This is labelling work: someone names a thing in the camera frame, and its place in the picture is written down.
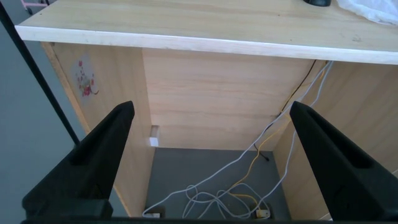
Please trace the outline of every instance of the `black cable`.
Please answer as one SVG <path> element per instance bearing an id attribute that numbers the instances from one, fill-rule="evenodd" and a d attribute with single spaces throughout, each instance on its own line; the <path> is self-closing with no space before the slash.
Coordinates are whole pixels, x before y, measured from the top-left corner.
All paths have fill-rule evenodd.
<path id="1" fill-rule="evenodd" d="M 304 77 L 304 79 L 301 81 L 301 83 L 298 85 L 298 87 L 294 90 L 294 92 L 291 94 L 291 96 L 289 97 L 289 99 L 286 101 L 285 105 L 282 107 L 281 111 L 283 111 L 285 109 L 285 107 L 287 106 L 287 103 L 290 101 L 290 99 L 292 99 L 292 97 L 294 96 L 294 94 L 297 92 L 297 90 L 299 90 L 299 88 L 303 85 L 304 81 L 307 79 L 307 77 L 310 75 L 313 66 L 315 65 L 315 62 L 317 62 L 317 60 L 314 60 L 312 63 L 312 66 L 310 68 L 310 70 L 308 71 L 307 75 Z"/>
<path id="2" fill-rule="evenodd" d="M 310 70 L 308 71 L 307 75 L 304 77 L 304 79 L 301 81 L 301 83 L 297 86 L 297 88 L 293 91 L 293 93 L 291 94 L 291 96 L 289 97 L 289 99 L 286 101 L 285 105 L 282 107 L 281 111 L 279 112 L 279 114 L 276 117 L 279 117 L 279 115 L 282 113 L 282 111 L 285 109 L 285 107 L 287 106 L 287 103 L 292 99 L 292 97 L 294 96 L 294 94 L 297 92 L 297 90 L 299 90 L 299 88 L 303 85 L 304 81 L 307 79 L 307 77 L 310 75 L 313 66 L 315 65 L 315 62 L 317 62 L 317 60 L 314 60 Z M 265 131 L 264 133 L 266 133 L 266 131 L 272 126 L 273 124 L 271 124 Z M 257 151 L 259 151 L 259 149 L 256 146 L 256 143 L 253 144 L 253 146 L 256 148 Z M 268 162 L 269 158 L 265 155 L 262 154 L 261 151 L 259 151 L 260 155 Z"/>
<path id="3" fill-rule="evenodd" d="M 17 47 L 19 53 L 22 55 L 26 64 L 28 65 L 31 72 L 33 73 L 33 76 L 36 78 L 37 83 L 42 88 L 47 99 L 49 99 L 49 102 L 51 103 L 51 105 L 54 108 L 55 112 L 57 113 L 58 117 L 60 118 L 65 129 L 68 131 L 73 142 L 75 143 L 75 145 L 78 145 L 80 143 L 79 138 L 77 137 L 72 126 L 70 125 L 67 117 L 65 116 L 65 113 L 63 113 L 61 106 L 59 105 L 57 99 L 55 98 L 54 94 L 52 93 L 52 91 L 49 87 L 49 84 L 47 84 L 47 82 L 45 81 L 42 72 L 40 71 L 37 64 L 35 63 L 35 60 L 33 59 L 32 55 L 30 54 L 24 41 L 19 37 L 19 34 L 15 30 L 14 24 L 12 23 L 10 17 L 8 16 L 7 11 L 4 8 L 4 6 L 2 5 L 1 1 L 0 1 L 0 20 L 1 20 L 1 23 L 3 24 L 4 28 L 6 29 L 8 35 L 11 37 L 15 46 Z"/>

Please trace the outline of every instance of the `light wood panel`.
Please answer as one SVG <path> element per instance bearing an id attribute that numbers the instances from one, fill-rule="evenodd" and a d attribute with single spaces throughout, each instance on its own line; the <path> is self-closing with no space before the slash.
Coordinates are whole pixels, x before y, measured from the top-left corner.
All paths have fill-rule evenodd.
<path id="1" fill-rule="evenodd" d="M 154 149 L 149 146 L 150 111 L 142 49 L 93 45 L 44 45 L 78 113 L 93 129 L 116 105 L 132 100 L 135 117 L 120 162 L 114 187 L 129 216 L 140 217 L 146 202 Z M 88 54 L 98 85 L 97 95 L 82 100 L 71 69 Z"/>
<path id="2" fill-rule="evenodd" d="M 392 65 L 336 62 L 314 106 L 318 113 L 391 172 L 398 169 L 397 74 L 398 67 Z M 310 104 L 317 91 L 313 88 L 303 102 Z M 293 131 L 290 124 L 274 150 L 280 174 L 285 167 Z M 329 217 L 298 138 L 283 188 L 293 219 Z"/>
<path id="3" fill-rule="evenodd" d="M 398 29 L 298 0 L 58 0 L 24 40 L 398 64 Z"/>
<path id="4" fill-rule="evenodd" d="M 312 63 L 144 49 L 152 123 L 160 126 L 159 146 L 246 149 L 278 115 Z M 263 150 L 272 150 L 277 139 Z"/>

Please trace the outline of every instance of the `black object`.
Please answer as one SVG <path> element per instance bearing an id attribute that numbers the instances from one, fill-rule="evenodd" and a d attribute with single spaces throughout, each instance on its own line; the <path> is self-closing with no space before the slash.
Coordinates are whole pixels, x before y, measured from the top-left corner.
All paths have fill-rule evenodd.
<path id="1" fill-rule="evenodd" d="M 36 78 L 37 83 L 42 88 L 44 94 L 46 95 L 47 99 L 51 103 L 52 107 L 54 108 L 55 112 L 57 113 L 58 117 L 60 118 L 62 124 L 64 125 L 65 129 L 68 131 L 68 134 L 72 138 L 75 145 L 79 144 L 79 138 L 77 137 L 76 133 L 74 132 L 72 126 L 70 125 L 65 113 L 63 113 L 61 106 L 59 105 L 57 99 L 55 98 L 54 94 L 52 93 L 49 85 L 45 81 L 42 72 L 38 68 L 37 64 L 35 63 L 32 55 L 30 54 L 28 48 L 26 47 L 24 41 L 19 37 L 19 34 L 15 30 L 14 24 L 12 23 L 10 17 L 8 16 L 6 9 L 0 2 L 0 20 L 3 24 L 4 28 L 6 29 L 8 35 L 11 37 L 12 41 L 14 42 L 15 46 L 18 48 L 19 53 L 24 58 L 26 64 L 29 66 L 30 70 L 33 73 L 33 76 Z"/>
<path id="2" fill-rule="evenodd" d="M 398 221 L 398 179 L 311 107 L 290 116 L 334 220 Z"/>
<path id="3" fill-rule="evenodd" d="M 133 117 L 131 101 L 115 107 L 24 197 L 26 217 L 111 217 L 108 199 Z"/>
<path id="4" fill-rule="evenodd" d="M 313 6 L 321 6 L 321 7 L 330 6 L 331 4 L 331 0 L 304 0 L 304 1 Z"/>

